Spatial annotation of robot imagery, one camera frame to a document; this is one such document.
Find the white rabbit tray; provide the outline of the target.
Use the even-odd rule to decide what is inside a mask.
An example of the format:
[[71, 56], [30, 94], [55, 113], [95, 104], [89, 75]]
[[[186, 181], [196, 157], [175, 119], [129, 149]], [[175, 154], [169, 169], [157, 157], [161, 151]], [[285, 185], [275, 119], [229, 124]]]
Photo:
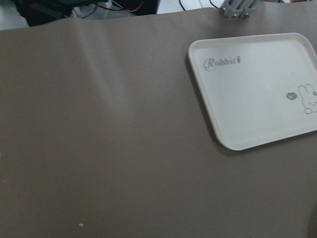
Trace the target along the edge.
[[218, 141], [240, 151], [317, 129], [317, 56], [298, 33], [194, 41], [189, 61]]

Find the brown table mat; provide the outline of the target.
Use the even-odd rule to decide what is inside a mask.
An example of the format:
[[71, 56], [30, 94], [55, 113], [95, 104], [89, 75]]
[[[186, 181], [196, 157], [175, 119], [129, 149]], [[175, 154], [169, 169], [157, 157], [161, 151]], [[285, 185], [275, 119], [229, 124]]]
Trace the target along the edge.
[[198, 39], [287, 32], [316, 46], [316, 3], [2, 30], [1, 237], [316, 237], [316, 133], [224, 148], [187, 57]]

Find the grey metal bracket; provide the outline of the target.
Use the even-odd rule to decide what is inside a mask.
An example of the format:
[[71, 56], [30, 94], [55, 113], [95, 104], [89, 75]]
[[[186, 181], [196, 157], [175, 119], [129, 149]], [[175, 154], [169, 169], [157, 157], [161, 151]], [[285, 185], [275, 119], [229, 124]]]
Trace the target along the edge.
[[250, 16], [260, 0], [225, 0], [220, 11], [226, 18], [244, 18]]

